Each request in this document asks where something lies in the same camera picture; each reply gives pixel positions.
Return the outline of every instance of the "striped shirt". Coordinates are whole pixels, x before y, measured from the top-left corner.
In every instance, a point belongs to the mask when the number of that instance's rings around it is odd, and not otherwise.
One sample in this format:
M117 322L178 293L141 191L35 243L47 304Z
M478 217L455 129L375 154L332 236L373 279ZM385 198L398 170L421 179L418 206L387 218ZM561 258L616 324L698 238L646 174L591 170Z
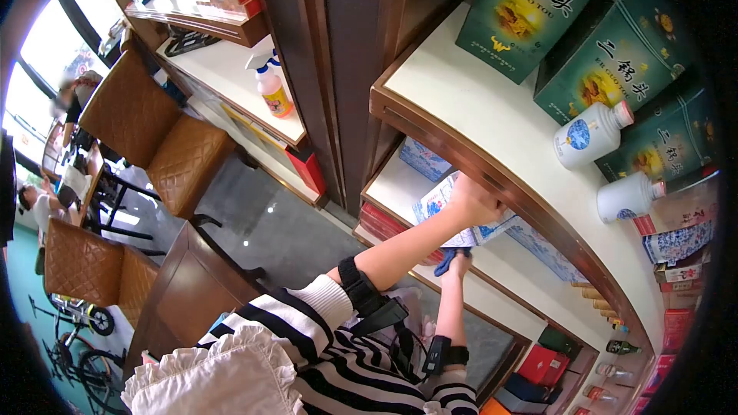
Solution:
M198 347L209 349L243 326L268 328L297 369L293 387L307 413L478 413L466 371L409 383L383 342L354 336L340 325L352 309L343 289L322 275L303 290L277 289L251 301L202 337Z

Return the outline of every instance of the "shelf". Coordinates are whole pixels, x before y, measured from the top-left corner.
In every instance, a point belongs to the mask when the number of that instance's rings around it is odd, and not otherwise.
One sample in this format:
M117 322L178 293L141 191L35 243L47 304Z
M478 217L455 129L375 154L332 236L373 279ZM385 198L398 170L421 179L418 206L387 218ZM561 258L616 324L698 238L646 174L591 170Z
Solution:
M355 227L354 235L367 246L380 244L382 241L366 231L360 224ZM424 283L440 287L440 278L433 275L433 266L415 266L411 275ZM473 274L464 277L464 302L482 314L492 318L503 327L535 342L546 328L546 322L530 311L515 303L502 292L495 290L485 281Z
M533 102L535 76L515 85L456 46L468 10L460 4L403 52L374 84L371 112L500 193L658 354L663 302L640 236L627 222L599 219L595 196L606 180L594 164L568 171L556 159L558 124Z
M240 114L263 126L269 133L283 139L290 146L298 147L305 137L305 127L300 121L298 108L295 107L290 115L283 118L273 116L256 90L254 71L244 69L253 54L265 53L274 48L272 36L267 35L253 48L222 40L172 57L164 53L170 41L168 39L156 50L167 63L210 88ZM285 81L282 68L274 68L274 72ZM286 83L283 83L283 87L287 96L293 99Z
M417 224L412 205L435 187L403 162L401 146L392 153L387 163L364 189L364 199L383 209L406 226ZM501 234L482 247L472 250L473 267L481 277L490 278L504 291L510 291L532 307L537 315L555 321L571 335L578 337L596 350L604 352L613 329L592 301L583 299L579 289L559 279L522 245L507 234Z
M130 3L125 8L125 15L204 32L246 47L252 47L269 33L263 13L248 18L216 7L198 5L195 0L152 0L146 5Z
M318 201L321 198L320 194L310 189L302 178L300 178L300 175L279 163L277 159L273 158L269 153L264 151L258 145L252 143L241 132L239 132L238 128L236 128L231 119L228 118L225 111L221 110L218 112L195 97L189 98L188 104L199 115L208 120L208 122L225 130L236 143L242 145L245 150L261 164L264 171L272 175L273 179L282 183L287 189L290 189L300 199L304 200L311 206L318 206Z

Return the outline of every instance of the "cleaning spray bottle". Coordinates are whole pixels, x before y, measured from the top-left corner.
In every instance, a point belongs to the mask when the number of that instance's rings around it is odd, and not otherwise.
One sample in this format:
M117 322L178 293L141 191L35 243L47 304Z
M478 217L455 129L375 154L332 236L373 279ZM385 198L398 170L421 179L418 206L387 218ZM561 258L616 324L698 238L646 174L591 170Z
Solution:
M256 90L261 93L269 111L275 117L285 117L292 112L292 103L282 87L282 79L269 67L269 63L279 66L277 51L252 55L246 63L246 69L256 69Z

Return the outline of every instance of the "quilted leather seat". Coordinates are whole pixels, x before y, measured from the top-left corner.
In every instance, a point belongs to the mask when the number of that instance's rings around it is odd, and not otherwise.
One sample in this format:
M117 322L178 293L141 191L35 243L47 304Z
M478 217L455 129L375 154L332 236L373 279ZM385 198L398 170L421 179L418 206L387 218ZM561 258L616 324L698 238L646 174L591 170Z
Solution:
M43 286L100 307L117 304L135 328L159 267L129 245L49 221Z
M169 213L184 219L235 149L224 130L183 114L132 49L98 85L79 125L145 169Z

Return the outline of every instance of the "blue and white porcelain bottle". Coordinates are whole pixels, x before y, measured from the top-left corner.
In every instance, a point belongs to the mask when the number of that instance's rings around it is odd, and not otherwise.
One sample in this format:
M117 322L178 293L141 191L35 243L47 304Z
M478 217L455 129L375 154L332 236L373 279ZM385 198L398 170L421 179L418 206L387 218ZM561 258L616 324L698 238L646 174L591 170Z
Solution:
M553 150L569 170L594 162L620 146L620 130L633 123L625 100L613 109L597 101L553 136Z
M663 180L651 183L642 171L606 184L597 191L597 212L605 223L648 213L651 202L667 193Z

